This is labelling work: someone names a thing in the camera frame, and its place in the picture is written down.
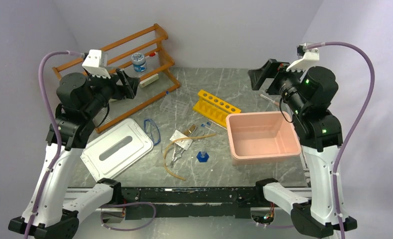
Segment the clear plastic tube rack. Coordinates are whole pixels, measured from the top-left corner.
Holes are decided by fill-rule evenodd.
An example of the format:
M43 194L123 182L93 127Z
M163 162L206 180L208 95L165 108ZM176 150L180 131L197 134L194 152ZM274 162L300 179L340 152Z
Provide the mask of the clear plastic tube rack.
M175 116L179 117L185 117L189 110L189 104L185 103L183 101L179 101L177 99L174 99L171 96L171 92L166 91L165 92L165 97L161 102L160 105L160 110L164 112L169 112L174 114Z

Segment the pink plastic bin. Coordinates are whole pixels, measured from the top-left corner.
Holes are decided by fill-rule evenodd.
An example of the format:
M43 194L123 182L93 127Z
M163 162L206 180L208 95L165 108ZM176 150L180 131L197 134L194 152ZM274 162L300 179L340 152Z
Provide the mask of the pink plastic bin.
M301 155L301 145L286 112L253 112L226 117L232 164L281 162Z

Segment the yellow test tube rack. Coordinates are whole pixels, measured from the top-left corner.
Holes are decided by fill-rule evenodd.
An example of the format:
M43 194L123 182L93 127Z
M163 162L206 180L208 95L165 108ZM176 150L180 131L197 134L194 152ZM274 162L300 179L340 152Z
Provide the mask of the yellow test tube rack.
M198 102L193 106L193 111L222 127L227 127L226 117L228 115L241 113L239 108L204 90L198 92L198 97Z

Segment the blue capped test tube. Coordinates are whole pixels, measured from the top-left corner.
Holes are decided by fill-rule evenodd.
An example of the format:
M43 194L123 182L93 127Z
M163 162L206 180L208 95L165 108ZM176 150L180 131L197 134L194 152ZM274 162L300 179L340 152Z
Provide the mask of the blue capped test tube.
M213 129L211 129L211 128L205 126L204 124L201 124L201 126L204 127L204 128L207 128L207 129L210 130L210 131L216 132L216 131L214 131Z

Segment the blue base graduated cylinder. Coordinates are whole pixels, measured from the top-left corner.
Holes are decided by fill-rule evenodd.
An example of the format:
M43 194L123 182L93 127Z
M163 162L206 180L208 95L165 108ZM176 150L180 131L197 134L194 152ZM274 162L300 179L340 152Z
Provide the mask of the blue base graduated cylinder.
M197 154L197 159L199 162L205 163L209 159L209 154L206 150L206 146L202 147L201 150Z

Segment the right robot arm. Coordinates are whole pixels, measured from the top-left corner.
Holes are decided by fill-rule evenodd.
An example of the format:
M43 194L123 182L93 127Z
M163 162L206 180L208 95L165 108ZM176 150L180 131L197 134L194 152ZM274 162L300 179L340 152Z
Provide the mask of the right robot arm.
M275 179L256 183L254 201L286 211L295 229L314 238L331 237L335 231L350 231L357 221L342 208L337 155L343 144L340 121L329 111L338 90L334 73L321 66L291 71L287 62L269 59L261 68L248 71L251 88L258 90L266 79L266 90L280 97L292 112L292 124L306 155L310 171L311 198L296 195Z

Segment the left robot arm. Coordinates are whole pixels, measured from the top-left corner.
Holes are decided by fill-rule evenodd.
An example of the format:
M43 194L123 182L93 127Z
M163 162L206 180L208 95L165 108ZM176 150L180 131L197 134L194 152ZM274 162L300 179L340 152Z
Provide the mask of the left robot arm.
M10 220L10 231L37 239L71 239L97 208L124 201L120 182L108 178L73 202L65 203L64 198L74 165L95 129L94 118L110 99L133 99L138 85L139 78L121 69L107 78L82 73L61 78L56 91L60 103L50 113L44 165L27 208Z

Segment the white eraser block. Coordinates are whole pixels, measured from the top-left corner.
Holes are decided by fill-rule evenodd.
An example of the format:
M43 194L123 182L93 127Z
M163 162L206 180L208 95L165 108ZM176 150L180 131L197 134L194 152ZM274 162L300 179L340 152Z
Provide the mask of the white eraser block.
M159 79L159 74L154 74L154 75L152 75L152 76L150 76L150 77L148 77L148 78L142 80L142 81L139 83L139 86L140 86L141 88L144 88L144 87L146 87L146 86L152 84L153 82L157 81L158 79Z

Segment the pink tipped thermometer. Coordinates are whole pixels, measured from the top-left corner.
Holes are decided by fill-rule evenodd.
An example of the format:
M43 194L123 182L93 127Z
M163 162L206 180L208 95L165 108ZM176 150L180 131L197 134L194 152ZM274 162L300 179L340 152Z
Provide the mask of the pink tipped thermometer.
M276 106L279 106L279 102L277 102L277 101L267 97L266 95L260 94L260 97L265 99L265 100L267 100L267 101L269 101L270 103L272 103L272 104L274 104Z

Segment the blue white jar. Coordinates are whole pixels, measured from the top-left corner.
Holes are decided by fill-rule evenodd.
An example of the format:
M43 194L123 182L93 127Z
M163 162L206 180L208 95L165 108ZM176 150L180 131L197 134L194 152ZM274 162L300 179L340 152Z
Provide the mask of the blue white jar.
M146 71L146 58L145 55L137 52L131 55L131 62L133 64L133 69L136 72L144 72Z

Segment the red capped tube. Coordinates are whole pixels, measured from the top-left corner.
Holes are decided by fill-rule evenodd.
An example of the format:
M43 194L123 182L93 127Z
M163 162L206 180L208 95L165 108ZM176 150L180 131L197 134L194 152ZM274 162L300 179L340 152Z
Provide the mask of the red capped tube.
M145 58L155 57L157 55L158 55L158 52L151 52L151 53L145 54Z

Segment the blue safety goggles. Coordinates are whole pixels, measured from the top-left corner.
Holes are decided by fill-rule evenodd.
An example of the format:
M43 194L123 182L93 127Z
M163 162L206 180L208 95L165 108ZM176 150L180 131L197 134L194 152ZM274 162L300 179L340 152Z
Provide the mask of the blue safety goggles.
M161 142L160 130L154 120L145 118L143 121L144 132L150 138L154 146Z

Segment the white metal tray lid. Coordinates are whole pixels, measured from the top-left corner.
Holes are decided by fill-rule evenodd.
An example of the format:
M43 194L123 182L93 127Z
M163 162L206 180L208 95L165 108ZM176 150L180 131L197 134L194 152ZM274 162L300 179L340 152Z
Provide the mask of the white metal tray lid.
M119 176L152 149L152 140L137 122L126 119L89 142L80 158L99 181Z

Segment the white plastic packet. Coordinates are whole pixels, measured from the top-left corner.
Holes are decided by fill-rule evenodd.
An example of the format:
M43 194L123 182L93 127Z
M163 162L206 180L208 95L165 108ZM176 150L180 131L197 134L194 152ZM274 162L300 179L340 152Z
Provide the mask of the white plastic packet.
M193 139L190 139L185 134L175 130L173 135L170 137L170 141L174 141L177 146L180 146L184 150L188 150L193 142Z

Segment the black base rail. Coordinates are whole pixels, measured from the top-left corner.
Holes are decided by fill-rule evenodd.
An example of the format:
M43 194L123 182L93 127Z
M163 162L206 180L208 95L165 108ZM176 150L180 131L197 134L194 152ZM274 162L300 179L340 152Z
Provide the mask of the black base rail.
M250 219L256 208L269 210L256 186L123 187L122 198L103 203L103 212L118 208L125 220L186 217Z

